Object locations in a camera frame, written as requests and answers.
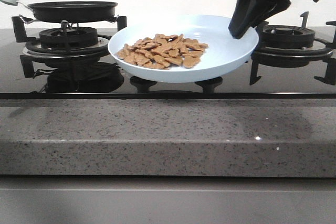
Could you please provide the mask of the light blue plate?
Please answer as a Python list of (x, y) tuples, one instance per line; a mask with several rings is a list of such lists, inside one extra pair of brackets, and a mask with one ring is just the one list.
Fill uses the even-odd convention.
[[(171, 15), (152, 18), (130, 25), (109, 41), (108, 49), (118, 65), (139, 78), (167, 83), (187, 83), (208, 80), (227, 74), (249, 60), (259, 38), (253, 28), (248, 28), (240, 39), (228, 30), (230, 18), (214, 15)], [(193, 68), (170, 67), (167, 70), (135, 66), (120, 60), (116, 53), (124, 44), (132, 45), (138, 39), (155, 34), (180, 35), (206, 43), (200, 62)]]

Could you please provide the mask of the brown meat slices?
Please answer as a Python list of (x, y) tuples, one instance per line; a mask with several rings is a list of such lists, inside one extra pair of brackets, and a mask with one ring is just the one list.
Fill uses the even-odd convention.
[(185, 38), (183, 34), (156, 34), (154, 38), (139, 39), (133, 45), (124, 44), (117, 57), (126, 63), (150, 69), (190, 69), (200, 63), (207, 48), (208, 44)]

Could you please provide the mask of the black frying pan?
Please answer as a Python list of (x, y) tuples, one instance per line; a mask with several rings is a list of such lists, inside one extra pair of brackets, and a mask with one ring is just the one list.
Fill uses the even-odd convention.
[(23, 18), (29, 24), (33, 22), (61, 23), (92, 23), (113, 20), (116, 2), (106, 1), (61, 1), (28, 4), (34, 18)]

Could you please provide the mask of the black glass gas cooktop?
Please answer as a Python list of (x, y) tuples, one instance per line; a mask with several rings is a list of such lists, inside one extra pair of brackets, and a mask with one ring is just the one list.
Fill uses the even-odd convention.
[(333, 99), (335, 55), (299, 68), (249, 61), (208, 81), (163, 83), (133, 77), (110, 56), (71, 71), (33, 62), (10, 29), (1, 30), (2, 99)]

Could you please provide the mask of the left black pan support grate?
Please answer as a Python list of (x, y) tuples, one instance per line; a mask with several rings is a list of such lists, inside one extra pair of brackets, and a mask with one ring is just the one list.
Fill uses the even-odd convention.
[[(37, 75), (37, 71), (34, 69), (33, 63), (43, 63), (49, 67), (56, 69), (73, 68), (73, 63), (83, 64), (85, 61), (98, 61), (101, 57), (108, 54), (107, 43), (110, 36), (99, 35), (98, 43), (85, 47), (85, 48), (70, 48), (66, 45), (65, 49), (55, 48), (43, 48), (40, 43), (39, 37), (28, 37), (25, 29), (25, 22), (23, 16), (12, 17), (14, 34), (17, 42), (24, 42), (25, 48), (23, 54), (20, 56), (24, 76), (26, 78), (33, 78)], [(82, 27), (77, 24), (67, 21), (61, 21), (60, 28), (63, 29), (66, 34), (66, 29), (72, 29), (73, 27)]]

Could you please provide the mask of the grey cabinet drawer front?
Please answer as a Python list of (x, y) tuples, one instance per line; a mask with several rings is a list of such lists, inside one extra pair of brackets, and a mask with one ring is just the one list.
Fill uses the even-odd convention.
[(335, 223), (335, 180), (3, 177), (1, 223)]

